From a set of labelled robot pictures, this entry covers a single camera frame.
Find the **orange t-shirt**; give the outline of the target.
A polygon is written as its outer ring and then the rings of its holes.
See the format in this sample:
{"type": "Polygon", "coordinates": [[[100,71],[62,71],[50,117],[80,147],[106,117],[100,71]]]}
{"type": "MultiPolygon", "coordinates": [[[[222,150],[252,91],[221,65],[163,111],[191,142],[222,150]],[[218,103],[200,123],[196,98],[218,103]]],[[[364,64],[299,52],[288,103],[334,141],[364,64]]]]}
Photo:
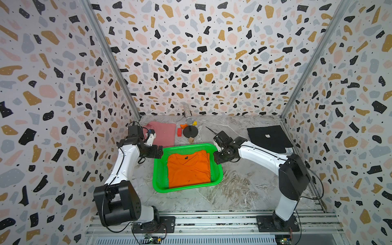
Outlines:
{"type": "Polygon", "coordinates": [[[205,150],[188,155],[172,154],[167,168],[170,189],[211,182],[210,154],[205,150]]]}

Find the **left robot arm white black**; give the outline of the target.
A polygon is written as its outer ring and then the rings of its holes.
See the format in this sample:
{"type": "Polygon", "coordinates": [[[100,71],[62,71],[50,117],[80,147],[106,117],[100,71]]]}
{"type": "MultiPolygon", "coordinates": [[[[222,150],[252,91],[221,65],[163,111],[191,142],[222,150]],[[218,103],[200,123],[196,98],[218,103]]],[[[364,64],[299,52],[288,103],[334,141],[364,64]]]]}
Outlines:
{"type": "Polygon", "coordinates": [[[143,140],[123,139],[118,143],[118,158],[112,173],[104,185],[94,190],[94,201],[104,227],[125,222],[140,225],[144,230],[160,226],[157,208],[142,204],[131,179],[139,159],[162,156],[162,146],[148,145],[143,140]]]}

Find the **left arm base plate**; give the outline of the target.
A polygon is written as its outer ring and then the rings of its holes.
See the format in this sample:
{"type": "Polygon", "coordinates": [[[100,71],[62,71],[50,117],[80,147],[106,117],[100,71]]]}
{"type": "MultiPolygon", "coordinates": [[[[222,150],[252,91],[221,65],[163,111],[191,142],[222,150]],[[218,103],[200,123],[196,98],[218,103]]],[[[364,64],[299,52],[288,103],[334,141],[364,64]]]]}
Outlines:
{"type": "Polygon", "coordinates": [[[169,234],[174,233],[176,226],[175,216],[161,216],[159,219],[155,219],[148,223],[134,225],[132,231],[135,234],[142,233],[162,233],[169,234]]]}

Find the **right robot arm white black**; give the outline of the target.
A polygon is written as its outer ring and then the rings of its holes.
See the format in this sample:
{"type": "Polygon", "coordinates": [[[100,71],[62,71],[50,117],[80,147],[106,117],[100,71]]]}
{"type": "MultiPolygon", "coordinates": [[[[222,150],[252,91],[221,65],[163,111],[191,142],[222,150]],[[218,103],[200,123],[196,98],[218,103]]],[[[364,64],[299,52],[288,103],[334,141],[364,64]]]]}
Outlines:
{"type": "Polygon", "coordinates": [[[289,221],[295,220],[294,211],[310,183],[308,170],[301,158],[295,153],[291,155],[274,153],[243,137],[232,139],[223,131],[213,140],[220,148],[213,153],[217,164],[232,162],[234,159],[247,159],[278,176],[281,197],[272,214],[272,226],[277,230],[288,228],[289,221]]]}

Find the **green plastic basket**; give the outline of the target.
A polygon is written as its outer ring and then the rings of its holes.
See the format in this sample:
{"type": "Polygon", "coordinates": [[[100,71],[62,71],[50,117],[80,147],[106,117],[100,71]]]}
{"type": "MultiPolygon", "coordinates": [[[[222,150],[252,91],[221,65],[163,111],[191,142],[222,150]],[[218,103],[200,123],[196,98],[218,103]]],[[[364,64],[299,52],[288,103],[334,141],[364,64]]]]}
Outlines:
{"type": "Polygon", "coordinates": [[[212,144],[198,144],[163,149],[163,156],[154,161],[153,187],[159,193],[215,186],[224,173],[215,163],[212,144]]]}

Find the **pink t-shirt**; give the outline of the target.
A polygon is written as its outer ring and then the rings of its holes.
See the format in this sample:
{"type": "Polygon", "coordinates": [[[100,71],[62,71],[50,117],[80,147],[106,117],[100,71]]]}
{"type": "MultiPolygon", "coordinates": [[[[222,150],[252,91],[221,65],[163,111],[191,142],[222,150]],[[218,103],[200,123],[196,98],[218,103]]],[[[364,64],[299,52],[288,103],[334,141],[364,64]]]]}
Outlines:
{"type": "Polygon", "coordinates": [[[175,145],[175,124],[151,121],[145,127],[155,131],[154,145],[162,146],[163,148],[170,148],[175,145]]]}

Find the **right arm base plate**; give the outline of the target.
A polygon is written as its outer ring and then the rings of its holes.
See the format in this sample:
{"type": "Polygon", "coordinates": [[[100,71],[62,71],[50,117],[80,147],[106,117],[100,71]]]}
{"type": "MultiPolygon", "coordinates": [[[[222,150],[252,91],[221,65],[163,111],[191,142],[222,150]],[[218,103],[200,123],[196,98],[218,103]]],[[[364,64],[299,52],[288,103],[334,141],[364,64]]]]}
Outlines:
{"type": "Polygon", "coordinates": [[[256,222],[259,232],[299,232],[299,223],[296,217],[292,215],[289,220],[284,221],[277,215],[259,215],[256,216],[256,222]]]}

